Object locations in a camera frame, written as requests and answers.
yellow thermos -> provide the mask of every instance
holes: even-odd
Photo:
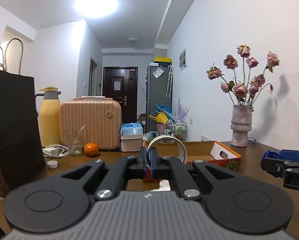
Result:
[[[36,94],[35,98],[43,96],[41,108],[38,114],[39,134],[43,147],[52,144],[61,144],[59,127],[60,102],[58,96],[61,94],[58,88],[46,87],[40,89],[43,94]]]

doorway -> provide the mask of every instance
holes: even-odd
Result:
[[[137,119],[137,80],[137,67],[104,67],[103,96],[121,105],[123,123]]]
[[[88,95],[98,96],[98,65],[91,59],[90,74],[89,74],[89,85],[88,85]]]

thermos handle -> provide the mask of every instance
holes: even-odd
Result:
[[[44,93],[43,94],[36,94],[35,95],[35,108],[36,108],[36,98],[37,97],[43,97],[44,96]]]

textured ceramic vase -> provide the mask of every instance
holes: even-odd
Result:
[[[233,107],[232,125],[233,138],[231,145],[237,147],[246,147],[248,132],[251,131],[251,106]]]

bright ceiling lamp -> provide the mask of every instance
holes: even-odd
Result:
[[[101,18],[117,9],[116,0],[76,0],[76,10],[87,18]]]

